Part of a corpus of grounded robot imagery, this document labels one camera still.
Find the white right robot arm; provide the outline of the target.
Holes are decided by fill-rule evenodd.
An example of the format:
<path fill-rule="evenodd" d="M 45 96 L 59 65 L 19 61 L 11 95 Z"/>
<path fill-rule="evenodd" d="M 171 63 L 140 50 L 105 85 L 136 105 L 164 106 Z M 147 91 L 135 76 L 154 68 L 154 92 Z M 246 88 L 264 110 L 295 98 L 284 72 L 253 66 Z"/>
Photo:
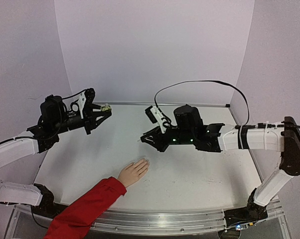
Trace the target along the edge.
<path fill-rule="evenodd" d="M 196 107 L 184 105 L 174 110 L 176 125 L 158 107 L 145 110 L 156 127 L 141 136 L 159 152 L 170 145 L 194 145 L 204 152 L 220 153 L 230 150 L 272 150 L 281 154 L 274 172 L 256 188 L 252 202 L 265 207 L 294 177 L 300 175 L 300 125 L 292 117 L 277 123 L 255 125 L 204 124 Z"/>

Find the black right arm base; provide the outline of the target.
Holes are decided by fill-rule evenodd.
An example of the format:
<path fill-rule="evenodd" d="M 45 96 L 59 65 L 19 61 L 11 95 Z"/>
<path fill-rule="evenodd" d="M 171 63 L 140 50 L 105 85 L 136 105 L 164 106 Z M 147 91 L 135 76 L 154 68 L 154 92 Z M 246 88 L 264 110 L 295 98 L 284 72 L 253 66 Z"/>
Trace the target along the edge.
<path fill-rule="evenodd" d="M 245 207 L 226 210 L 224 218 L 226 227 L 232 228 L 241 224 L 256 223 L 268 217 L 266 207 L 249 202 Z"/>

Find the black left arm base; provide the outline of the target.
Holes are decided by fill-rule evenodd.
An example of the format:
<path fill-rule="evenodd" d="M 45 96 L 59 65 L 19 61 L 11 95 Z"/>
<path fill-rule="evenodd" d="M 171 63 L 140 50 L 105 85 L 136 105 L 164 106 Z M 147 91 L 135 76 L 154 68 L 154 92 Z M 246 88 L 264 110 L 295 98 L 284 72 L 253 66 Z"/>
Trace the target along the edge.
<path fill-rule="evenodd" d="M 54 202 L 54 195 L 47 187 L 36 183 L 34 186 L 40 190 L 42 199 L 38 206 L 31 206 L 32 213 L 53 219 L 65 209 L 63 205 Z"/>

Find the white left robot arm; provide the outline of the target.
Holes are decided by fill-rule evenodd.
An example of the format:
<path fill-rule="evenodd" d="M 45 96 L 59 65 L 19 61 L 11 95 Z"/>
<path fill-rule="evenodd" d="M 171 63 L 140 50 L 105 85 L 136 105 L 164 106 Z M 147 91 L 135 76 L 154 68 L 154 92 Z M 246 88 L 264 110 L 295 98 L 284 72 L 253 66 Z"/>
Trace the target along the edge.
<path fill-rule="evenodd" d="M 59 135 L 83 128 L 90 134 L 112 115 L 109 104 L 93 102 L 95 91 L 85 89 L 67 108 L 64 98 L 50 95 L 40 105 L 38 123 L 20 135 L 0 142 L 0 169 L 27 156 L 48 151 L 59 142 Z M 24 185 L 0 180 L 0 204 L 39 206 L 49 198 L 50 191 L 43 185 Z"/>

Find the yellow nail polish bottle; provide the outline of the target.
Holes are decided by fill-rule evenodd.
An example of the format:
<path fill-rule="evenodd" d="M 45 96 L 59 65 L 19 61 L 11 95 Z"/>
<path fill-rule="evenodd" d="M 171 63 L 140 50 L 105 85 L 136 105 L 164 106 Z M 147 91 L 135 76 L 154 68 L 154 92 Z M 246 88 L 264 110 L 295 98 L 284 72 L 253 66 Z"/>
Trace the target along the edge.
<path fill-rule="evenodd" d="M 104 104 L 103 106 L 101 106 L 100 111 L 101 112 L 111 112 L 112 108 L 109 104 Z"/>

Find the mannequin hand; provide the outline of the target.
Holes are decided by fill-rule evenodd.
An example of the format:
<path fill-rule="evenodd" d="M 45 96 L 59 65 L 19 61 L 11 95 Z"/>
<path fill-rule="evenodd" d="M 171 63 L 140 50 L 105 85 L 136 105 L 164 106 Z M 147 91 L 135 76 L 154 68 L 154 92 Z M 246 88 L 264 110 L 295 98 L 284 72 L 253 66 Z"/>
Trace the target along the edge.
<path fill-rule="evenodd" d="M 147 173 L 150 166 L 149 160 L 142 158 L 138 162 L 133 162 L 122 169 L 117 180 L 122 183 L 125 188 L 138 182 Z"/>

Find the red sleeved forearm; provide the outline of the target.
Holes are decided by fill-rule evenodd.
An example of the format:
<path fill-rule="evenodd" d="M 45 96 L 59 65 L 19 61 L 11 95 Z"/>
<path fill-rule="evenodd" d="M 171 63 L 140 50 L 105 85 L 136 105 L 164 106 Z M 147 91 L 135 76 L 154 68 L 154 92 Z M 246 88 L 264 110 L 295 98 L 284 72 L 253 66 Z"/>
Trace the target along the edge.
<path fill-rule="evenodd" d="M 52 220 L 44 238 L 84 238 L 94 220 L 126 192 L 124 185 L 114 177 L 101 180 Z"/>

